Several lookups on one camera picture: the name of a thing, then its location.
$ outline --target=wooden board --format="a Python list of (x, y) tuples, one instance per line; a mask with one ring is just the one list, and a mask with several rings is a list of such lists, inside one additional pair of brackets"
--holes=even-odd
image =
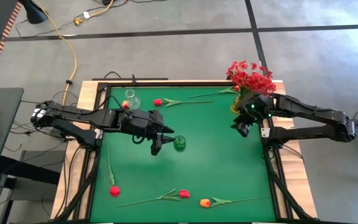
[[(80, 97), (78, 99), (78, 108), (83, 108), (87, 110), (93, 110), (94, 104), (96, 101), (96, 92), (98, 88), (98, 83), (132, 83), (132, 81), (127, 80), (117, 80), (117, 81), (84, 81), (81, 87)], [(147, 80), (139, 80), (138, 83), (147, 83), (150, 81)], [(164, 82), (209, 82), (209, 83), (219, 83), (219, 82), (230, 82), (226, 80), (159, 80), (153, 82), (158, 83), (164, 83)], [(277, 93), (285, 94), (284, 84), (282, 81), (274, 80), (274, 82), (277, 85)], [(284, 128), (292, 128), (293, 127), (293, 121), (292, 119), (288, 118), (274, 118), (273, 119), (275, 126), (282, 126)], [(77, 124), (79, 127), (83, 129), (88, 129), (89, 125), (87, 124)], [(301, 153), (298, 141), (290, 141), (286, 143), (287, 146), (290, 146), (294, 150)], [(66, 180), (68, 182), (68, 170), (70, 162), (73, 160), (73, 155), (78, 148), (78, 143), (76, 141), (70, 141), (67, 145), (66, 150), (66, 160), (65, 160), (65, 167), (66, 167)], [(310, 187), (308, 178), (305, 171), (305, 166), (303, 164), (302, 159), (296, 155), (295, 153), (286, 150), (281, 149), (280, 155), (282, 158), (282, 164), (284, 169), (285, 178), (287, 181), (287, 187), (291, 194), (294, 196), (296, 201), (303, 207), (306, 213), (311, 215), (312, 217), (316, 217), (316, 210), (314, 207), (313, 198), (311, 196)], [(68, 202), (74, 197), (76, 194), (76, 191), (78, 190), (78, 184), (80, 182), (80, 175), (83, 165), (83, 160), (85, 156), (85, 151), (83, 149), (80, 149), (73, 161), (72, 168), (71, 168), (71, 177), (70, 177), (70, 188), (68, 189)], [(94, 155), (91, 155), (90, 163), (88, 166), (88, 171), (90, 170), (92, 163), (93, 163), (93, 157)], [(280, 206), (280, 213), (282, 214), (282, 217), (285, 218), (285, 207), (284, 202), (282, 198), (282, 194), (277, 188), (277, 195), (279, 197), (279, 206)], [(85, 218), (86, 213), (86, 204), (88, 203), (88, 194), (89, 189), (84, 193), (84, 196), (82, 198), (82, 203), (80, 207), (80, 215), (79, 218)], [(52, 208), (51, 218), (55, 218), (57, 212), (59, 211), (63, 199), (65, 197), (65, 184), (64, 184), (64, 177), (63, 175), (60, 176), (55, 201)]]

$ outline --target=black desk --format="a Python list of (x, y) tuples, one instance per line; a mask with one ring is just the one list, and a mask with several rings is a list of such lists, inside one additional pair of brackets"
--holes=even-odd
[(1, 155), (23, 92), (22, 88), (0, 88), (0, 173), (58, 184), (60, 176), (58, 172), (39, 168)]

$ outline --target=flower bouquet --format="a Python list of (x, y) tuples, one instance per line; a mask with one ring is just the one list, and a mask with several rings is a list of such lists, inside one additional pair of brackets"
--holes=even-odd
[(250, 99), (255, 94), (273, 93), (276, 85), (272, 82), (273, 72), (267, 71), (263, 66), (247, 61), (233, 62), (226, 75), (232, 80), (234, 90), (239, 93), (231, 105), (231, 110), (238, 113), (237, 104), (244, 99)]

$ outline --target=table leg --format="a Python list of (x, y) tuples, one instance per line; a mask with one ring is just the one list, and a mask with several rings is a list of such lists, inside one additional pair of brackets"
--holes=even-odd
[(58, 184), (60, 173), (37, 167), (15, 159), (0, 156), (0, 173), (41, 181), (48, 184)]

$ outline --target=gray floor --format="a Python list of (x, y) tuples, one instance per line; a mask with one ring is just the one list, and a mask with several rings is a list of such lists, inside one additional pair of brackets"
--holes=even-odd
[[(84, 10), (97, 7), (92, 0), (40, 1), (58, 26)], [(259, 27), (358, 24), (358, 1), (270, 0), (252, 1)], [(16, 22), (25, 18), (21, 10)], [(243, 0), (169, 0), (128, 3), (107, 14), (73, 24), (62, 34), (100, 34), (177, 29), (250, 27)], [(52, 28), (49, 23), (19, 25), (22, 35)], [(17, 37), (13, 29), (10, 37)], [(264, 53), (275, 79), (284, 80), (287, 93), (321, 107), (358, 110), (358, 30), (261, 33)], [(114, 70), (123, 77), (169, 79), (220, 79), (234, 60), (258, 61), (253, 36), (246, 34), (173, 35), (77, 39), (70, 41), (78, 56), (72, 87), (103, 77)], [(71, 52), (61, 40), (6, 42), (0, 57), (0, 87), (20, 86), (25, 100), (51, 99), (65, 87), (73, 67)], [(16, 120), (26, 123), (34, 109), (22, 104)], [(297, 127), (314, 125), (301, 119)], [(45, 150), (58, 144), (51, 137), (10, 135), (7, 147), (23, 144), (25, 150)], [(358, 140), (344, 144), (328, 140), (301, 142), (311, 191), (320, 219), (358, 223)], [(20, 153), (4, 152), (18, 158)], [(14, 204), (10, 222), (47, 220), (39, 202)]]

